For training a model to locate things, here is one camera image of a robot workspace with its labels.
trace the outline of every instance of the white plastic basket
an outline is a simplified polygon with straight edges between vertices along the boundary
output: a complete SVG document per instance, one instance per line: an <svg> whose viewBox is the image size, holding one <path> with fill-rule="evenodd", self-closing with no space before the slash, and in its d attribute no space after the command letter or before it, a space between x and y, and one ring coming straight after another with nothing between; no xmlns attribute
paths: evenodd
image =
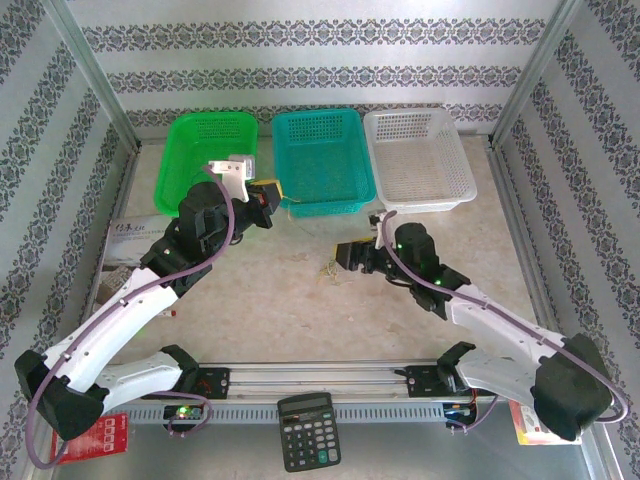
<svg viewBox="0 0 640 480"><path fill-rule="evenodd" d="M469 161L446 110L371 112L364 131L378 197L387 210L440 212L476 198Z"/></svg>

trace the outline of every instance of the teal plastic basket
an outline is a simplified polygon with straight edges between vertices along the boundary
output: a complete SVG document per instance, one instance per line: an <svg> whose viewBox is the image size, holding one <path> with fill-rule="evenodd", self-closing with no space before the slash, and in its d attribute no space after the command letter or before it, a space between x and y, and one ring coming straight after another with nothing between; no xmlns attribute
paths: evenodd
<svg viewBox="0 0 640 480"><path fill-rule="evenodd" d="M353 109L283 113L273 119L282 206L296 217L356 213L376 196L360 115Z"/></svg>

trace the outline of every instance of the calculator keypad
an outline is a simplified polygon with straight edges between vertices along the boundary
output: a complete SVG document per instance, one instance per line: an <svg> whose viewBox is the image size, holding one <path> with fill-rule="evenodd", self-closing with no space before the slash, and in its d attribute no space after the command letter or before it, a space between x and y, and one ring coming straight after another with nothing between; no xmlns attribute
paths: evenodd
<svg viewBox="0 0 640 480"><path fill-rule="evenodd" d="M328 467L339 462L335 419L330 412L322 413L315 421L283 427L282 438L285 466L289 472Z"/></svg>

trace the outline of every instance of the robotic arm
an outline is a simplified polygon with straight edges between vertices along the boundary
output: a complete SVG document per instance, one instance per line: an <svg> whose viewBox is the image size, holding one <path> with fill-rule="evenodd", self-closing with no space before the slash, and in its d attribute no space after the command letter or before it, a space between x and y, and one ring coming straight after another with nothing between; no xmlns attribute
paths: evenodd
<svg viewBox="0 0 640 480"><path fill-rule="evenodd" d="M235 214L233 242L242 239L252 225L271 228L271 215L280 204L276 183L246 185L253 176L253 157L231 156L211 162L223 175L231 193ZM203 182L194 185L180 202L179 217L141 259L127 283L81 327L52 346L44 355L28 350L15 362L22 392L31 400L61 355L66 361L57 370L38 403L38 412L63 440L87 431L106 411L132 399L161 390L189 392L198 363L177 345L164 347L137 362L108 367L113 356L155 315L173 304L210 270L211 266L161 283L129 302L125 297L139 287L168 275L186 272L202 264L222 247L229 228L229 212L220 187ZM94 327L72 355L71 343L113 305L116 309Z"/></svg>
<svg viewBox="0 0 640 480"><path fill-rule="evenodd" d="M438 381L451 393L480 388L513 399L534 408L540 420L566 440L579 437L611 406L607 386L548 346L553 343L562 347L609 378L598 349L589 338L581 334L566 338L496 305L467 277L440 263L434 241L422 224L406 223L395 232L393 252L417 277L459 295L421 285L381 248L381 219L372 216L370 220L378 229L378 238L338 245L337 263L347 270L357 270L362 265L363 273L383 273L390 283L408 288L423 309L468 328L493 347L489 353L460 342L438 360ZM484 306L465 297L479 299ZM511 323L495 309L509 316ZM525 333L531 329L538 339Z"/></svg>

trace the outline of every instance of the green plastic basket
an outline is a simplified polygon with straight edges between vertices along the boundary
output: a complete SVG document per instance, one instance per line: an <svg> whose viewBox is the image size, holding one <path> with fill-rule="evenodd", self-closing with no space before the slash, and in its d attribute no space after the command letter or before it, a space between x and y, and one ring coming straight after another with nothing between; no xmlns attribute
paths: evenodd
<svg viewBox="0 0 640 480"><path fill-rule="evenodd" d="M189 188L213 181L202 167L231 154L256 154L258 122L243 112L190 113L176 119L162 156L154 201L165 215L178 216Z"/></svg>
<svg viewBox="0 0 640 480"><path fill-rule="evenodd" d="M283 113L273 119L276 176L292 215L356 213L376 196L360 115L353 109Z"/></svg>

